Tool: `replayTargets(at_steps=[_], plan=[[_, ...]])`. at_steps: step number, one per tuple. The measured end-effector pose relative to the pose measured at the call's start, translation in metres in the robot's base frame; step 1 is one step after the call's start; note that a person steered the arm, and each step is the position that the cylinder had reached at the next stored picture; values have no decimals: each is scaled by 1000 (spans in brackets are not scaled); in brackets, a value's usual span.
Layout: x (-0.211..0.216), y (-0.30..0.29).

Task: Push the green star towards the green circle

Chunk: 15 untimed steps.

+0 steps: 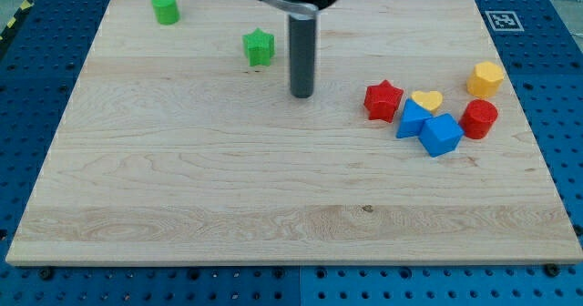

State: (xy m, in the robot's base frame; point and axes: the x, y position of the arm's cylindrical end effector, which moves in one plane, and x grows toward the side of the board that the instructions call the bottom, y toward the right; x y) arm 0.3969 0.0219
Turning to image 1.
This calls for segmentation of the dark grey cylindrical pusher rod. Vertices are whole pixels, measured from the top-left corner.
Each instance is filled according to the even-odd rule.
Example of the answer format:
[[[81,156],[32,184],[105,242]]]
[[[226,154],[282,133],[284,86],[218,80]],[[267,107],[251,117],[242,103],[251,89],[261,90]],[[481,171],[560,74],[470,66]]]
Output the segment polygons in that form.
[[[297,98],[308,98],[313,94],[316,27],[313,18],[288,16],[290,92]]]

